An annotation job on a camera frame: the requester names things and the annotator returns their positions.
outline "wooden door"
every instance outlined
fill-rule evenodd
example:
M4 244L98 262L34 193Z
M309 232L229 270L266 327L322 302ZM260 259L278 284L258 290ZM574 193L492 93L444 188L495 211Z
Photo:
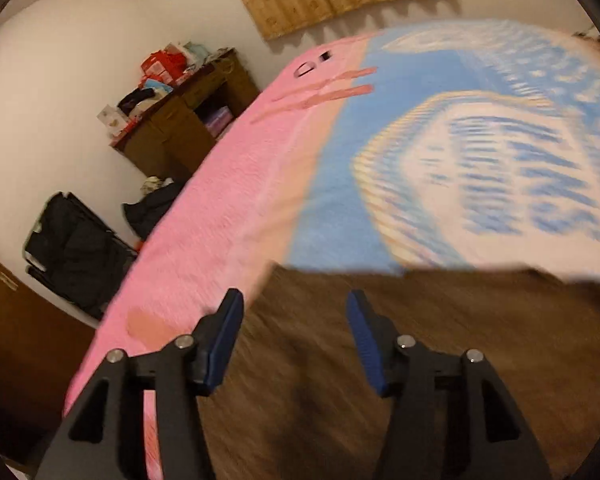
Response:
M0 264L1 453L23 463L35 441L56 429L93 335Z

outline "wooden desk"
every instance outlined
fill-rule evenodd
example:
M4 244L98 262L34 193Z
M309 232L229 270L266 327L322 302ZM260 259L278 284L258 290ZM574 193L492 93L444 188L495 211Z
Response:
M234 49L203 66L111 141L146 176L188 179L216 144L195 110L209 98L240 116L260 94Z

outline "metal pin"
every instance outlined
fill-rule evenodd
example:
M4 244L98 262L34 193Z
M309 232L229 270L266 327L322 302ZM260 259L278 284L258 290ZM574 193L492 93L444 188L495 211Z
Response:
M183 334L178 336L175 341L175 345L178 348L189 348L193 345L193 336L191 334Z
M395 342L400 348L411 348L412 346L416 346L416 340L410 335L398 336L398 339L396 339Z
M117 363L122 361L122 358L125 356L125 351L120 348L115 348L113 350L109 350L107 352L107 361L110 363Z
M472 363L479 363L484 359L484 354L475 348L466 351L466 358Z

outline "bedspread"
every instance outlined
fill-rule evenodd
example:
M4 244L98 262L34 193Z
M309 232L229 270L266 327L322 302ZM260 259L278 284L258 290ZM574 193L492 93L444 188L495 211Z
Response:
M330 50L332 57L319 62ZM295 78L296 68L317 68ZM600 277L600 54L514 22L429 22L300 56L142 248L67 397L111 348L155 351L270 263L526 264ZM148 464L159 476L151 403Z

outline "blue rubber fingertip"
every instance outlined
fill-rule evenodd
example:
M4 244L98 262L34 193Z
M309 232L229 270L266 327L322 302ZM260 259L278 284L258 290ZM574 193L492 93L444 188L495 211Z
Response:
M384 396L389 385L384 378L382 356L371 328L360 310L358 299L353 292L347 296L347 320L356 341L358 357L365 369L366 380L379 396Z
M240 330L242 316L244 315L244 300L238 292L229 306L224 323L220 328L218 337L209 351L208 373L205 386L210 391L222 384L231 353L234 350L235 340Z

